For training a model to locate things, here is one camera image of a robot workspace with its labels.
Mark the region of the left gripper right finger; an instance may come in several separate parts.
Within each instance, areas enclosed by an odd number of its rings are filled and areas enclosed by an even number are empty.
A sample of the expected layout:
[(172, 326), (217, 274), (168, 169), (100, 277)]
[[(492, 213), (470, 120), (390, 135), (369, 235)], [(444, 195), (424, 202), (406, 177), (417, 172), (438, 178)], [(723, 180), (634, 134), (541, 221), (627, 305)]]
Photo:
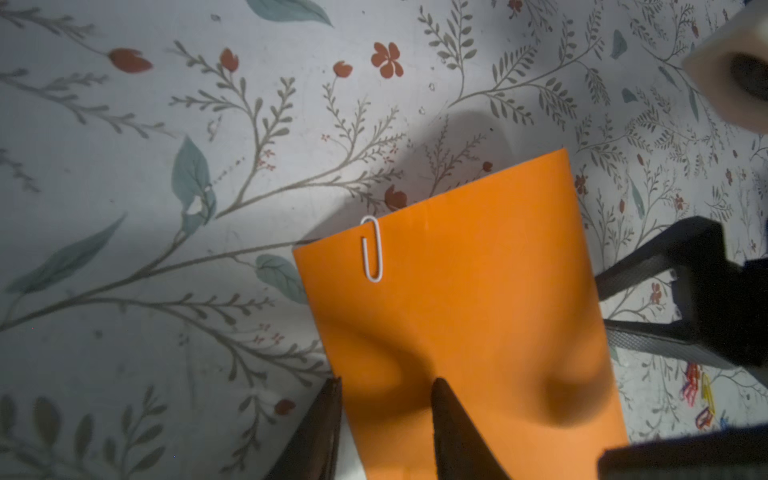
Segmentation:
[(437, 478), (509, 480), (444, 378), (433, 382), (430, 399)]

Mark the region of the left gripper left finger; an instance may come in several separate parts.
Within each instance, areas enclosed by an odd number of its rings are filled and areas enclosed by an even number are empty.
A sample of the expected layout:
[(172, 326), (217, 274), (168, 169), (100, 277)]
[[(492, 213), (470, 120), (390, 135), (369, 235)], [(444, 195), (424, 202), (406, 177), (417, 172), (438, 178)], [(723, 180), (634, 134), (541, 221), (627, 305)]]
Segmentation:
[(333, 480), (342, 419), (342, 379), (325, 381), (266, 480)]

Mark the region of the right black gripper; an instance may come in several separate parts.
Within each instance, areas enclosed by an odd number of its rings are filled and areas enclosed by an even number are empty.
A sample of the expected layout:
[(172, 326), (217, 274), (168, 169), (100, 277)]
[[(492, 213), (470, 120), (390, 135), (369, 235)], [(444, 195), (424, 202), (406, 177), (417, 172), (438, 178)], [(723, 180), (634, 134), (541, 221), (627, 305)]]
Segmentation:
[[(716, 368), (767, 382), (767, 260), (728, 261), (722, 225), (680, 220), (595, 277), (607, 300), (672, 271), (670, 323), (603, 321), (611, 347)], [(767, 426), (646, 442), (606, 451), (600, 479), (765, 479)]]

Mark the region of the orange paper sheet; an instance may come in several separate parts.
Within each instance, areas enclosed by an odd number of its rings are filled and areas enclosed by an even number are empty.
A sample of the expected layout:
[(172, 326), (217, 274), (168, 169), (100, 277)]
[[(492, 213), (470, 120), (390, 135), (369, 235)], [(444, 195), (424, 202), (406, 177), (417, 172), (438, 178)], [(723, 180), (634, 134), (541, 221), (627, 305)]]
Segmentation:
[(365, 475), (432, 479), (444, 378), (514, 479), (593, 479), (625, 431), (565, 150), (294, 251)]

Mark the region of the white paperclip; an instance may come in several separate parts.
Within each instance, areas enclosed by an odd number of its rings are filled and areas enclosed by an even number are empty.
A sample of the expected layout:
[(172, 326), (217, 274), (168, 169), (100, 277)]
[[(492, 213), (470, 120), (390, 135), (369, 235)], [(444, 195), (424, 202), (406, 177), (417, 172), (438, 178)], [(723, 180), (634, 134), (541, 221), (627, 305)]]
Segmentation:
[(377, 284), (381, 282), (384, 274), (381, 227), (379, 220), (372, 215), (366, 215), (361, 219), (360, 225), (366, 224), (370, 224), (373, 228), (374, 245), (372, 247), (369, 246), (369, 239), (367, 237), (361, 239), (363, 270), (366, 279), (371, 283)]

